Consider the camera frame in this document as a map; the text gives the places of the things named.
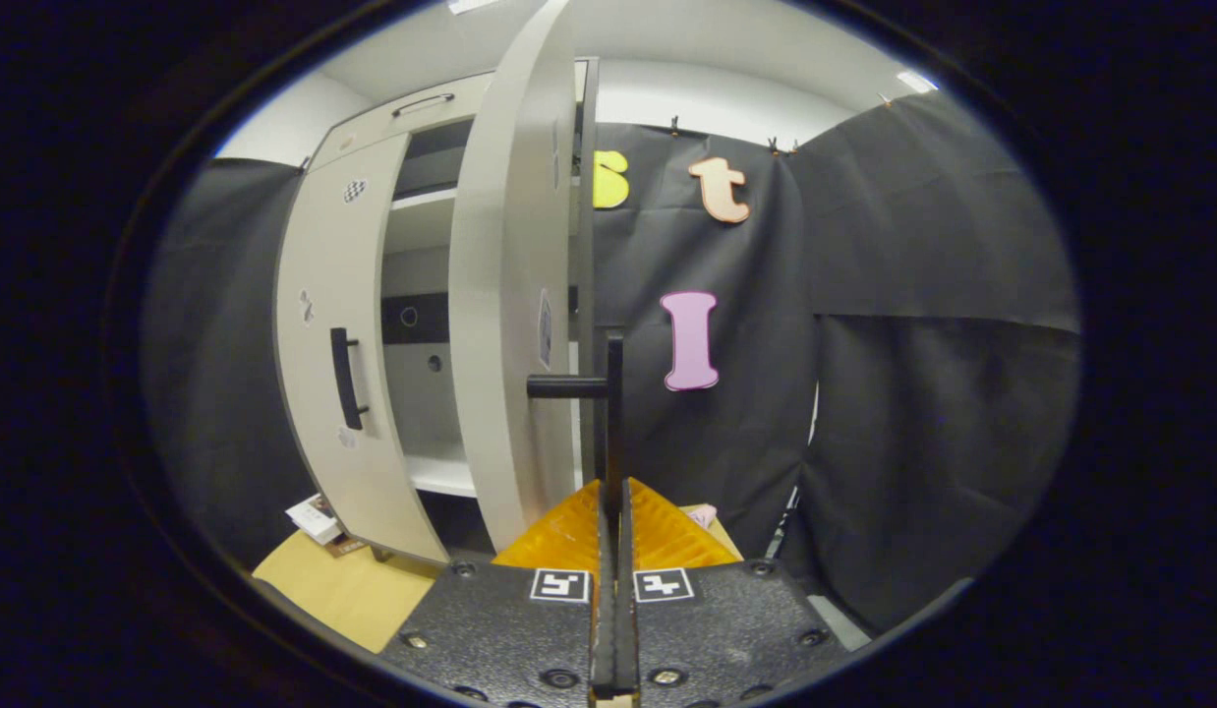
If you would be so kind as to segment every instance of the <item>checkered sticker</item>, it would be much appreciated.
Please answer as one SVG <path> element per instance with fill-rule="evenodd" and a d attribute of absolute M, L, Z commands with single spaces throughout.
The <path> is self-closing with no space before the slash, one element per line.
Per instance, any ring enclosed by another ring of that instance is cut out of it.
<path fill-rule="evenodd" d="M 354 202 L 365 190 L 369 189 L 369 180 L 354 179 L 342 190 L 342 201 L 347 204 Z"/>
<path fill-rule="evenodd" d="M 667 600 L 690 600 L 691 583 L 686 569 L 668 568 L 666 571 L 635 571 L 635 601 L 666 602 Z"/>
<path fill-rule="evenodd" d="M 590 573 L 538 568 L 534 571 L 531 600 L 585 603 L 590 600 Z"/>

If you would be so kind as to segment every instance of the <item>letter t cutout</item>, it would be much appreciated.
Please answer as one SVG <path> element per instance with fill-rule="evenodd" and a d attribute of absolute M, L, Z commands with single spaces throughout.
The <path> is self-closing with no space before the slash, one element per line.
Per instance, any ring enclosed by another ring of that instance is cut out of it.
<path fill-rule="evenodd" d="M 671 292 L 662 297 L 674 331 L 674 367 L 666 388 L 691 390 L 718 382 L 718 369 L 708 365 L 708 310 L 718 304 L 712 292 Z"/>
<path fill-rule="evenodd" d="M 722 157 L 710 157 L 688 168 L 688 174 L 700 178 L 700 198 L 703 209 L 719 221 L 739 224 L 748 218 L 748 204 L 735 202 L 730 185 L 744 184 L 744 173 L 730 169 Z"/>

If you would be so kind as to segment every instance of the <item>ceiling light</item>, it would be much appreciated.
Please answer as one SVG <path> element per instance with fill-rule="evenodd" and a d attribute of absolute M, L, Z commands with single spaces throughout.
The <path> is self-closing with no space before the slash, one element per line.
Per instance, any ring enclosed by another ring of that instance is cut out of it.
<path fill-rule="evenodd" d="M 498 1 L 499 0 L 448 0 L 448 9 L 452 10 L 452 15 L 467 13 L 469 10 L 477 10 L 483 5 L 490 5 Z"/>
<path fill-rule="evenodd" d="M 897 79 L 899 79 L 902 84 L 905 84 L 910 86 L 910 89 L 914 89 L 915 92 L 918 94 L 927 94 L 929 90 L 936 90 L 936 84 L 932 84 L 931 80 L 927 80 L 926 78 L 920 77 L 918 73 L 914 72 L 909 71 L 902 72 L 897 74 Z"/>

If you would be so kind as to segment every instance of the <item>white wall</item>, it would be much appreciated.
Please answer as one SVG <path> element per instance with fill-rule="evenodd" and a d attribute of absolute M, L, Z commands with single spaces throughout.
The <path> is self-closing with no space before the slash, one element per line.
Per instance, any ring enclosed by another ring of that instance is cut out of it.
<path fill-rule="evenodd" d="M 251 116 L 219 147 L 217 157 L 251 157 L 297 167 L 315 152 L 331 127 L 374 105 L 374 100 L 338 80 L 312 72 Z"/>
<path fill-rule="evenodd" d="M 595 120 L 669 127 L 779 147 L 807 140 L 854 116 L 819 95 L 712 67 L 601 58 Z"/>

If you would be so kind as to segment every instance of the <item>ceiling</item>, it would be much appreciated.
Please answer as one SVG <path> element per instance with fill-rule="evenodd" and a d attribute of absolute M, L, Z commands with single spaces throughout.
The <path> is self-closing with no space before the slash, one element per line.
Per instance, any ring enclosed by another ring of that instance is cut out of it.
<path fill-rule="evenodd" d="M 433 2 L 329 60 L 320 71 L 382 102 L 490 71 L 543 0 L 454 15 Z M 778 82 L 854 112 L 910 92 L 905 67 L 779 0 L 571 0 L 574 54 L 702 64 Z"/>

